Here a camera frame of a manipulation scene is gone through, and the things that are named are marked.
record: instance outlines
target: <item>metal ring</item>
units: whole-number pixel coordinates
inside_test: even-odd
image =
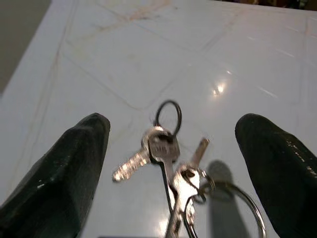
[[[264,221],[258,207],[256,206],[255,202],[252,200],[252,198],[248,194],[246,194],[243,190],[241,190],[236,185],[233,185],[232,183],[223,182],[223,181],[215,181],[214,183],[216,187],[224,188],[229,190],[232,193],[235,193],[249,206],[258,224],[259,237],[265,238],[266,231],[265,231]]]
[[[202,177],[204,177],[208,183],[205,183],[201,188],[197,188],[196,186],[194,186],[193,184],[191,184],[192,186],[194,186],[197,191],[198,191],[198,196],[201,197],[201,199],[203,200],[203,203],[206,201],[206,197],[204,195],[212,192],[215,190],[216,187],[225,189],[231,193],[236,194],[237,196],[239,196],[251,209],[257,224],[258,224],[258,228],[259,228],[259,237],[260,238],[266,238],[266,231],[265,231],[265,225],[264,225],[264,221],[263,218],[261,216],[261,213],[258,209],[258,207],[256,206],[255,202],[252,200],[252,198],[246,194],[243,190],[241,190],[239,187],[235,186],[232,183],[229,182],[224,182],[224,181],[214,181],[212,178],[210,178],[207,173],[203,170],[200,171],[200,174]],[[210,191],[206,191],[206,187],[210,186],[211,190]],[[184,216],[184,223],[185,226],[187,228],[187,232],[189,234],[190,238],[197,238],[197,234],[194,230],[193,226],[190,226],[187,220],[187,217]]]
[[[158,108],[158,111],[157,111],[157,114],[156,114],[156,117],[155,117],[155,121],[154,121],[154,125],[158,125],[158,126],[161,126],[161,124],[159,123],[159,115],[163,109],[163,107],[166,105],[166,104],[173,104],[173,106],[175,107],[176,109],[176,112],[177,112],[177,125],[176,125],[176,128],[172,134],[172,137],[175,137],[177,135],[177,133],[179,132],[179,129],[182,125],[182,111],[180,109],[180,106],[177,102],[173,101],[173,100],[166,100],[164,101],[160,107]]]

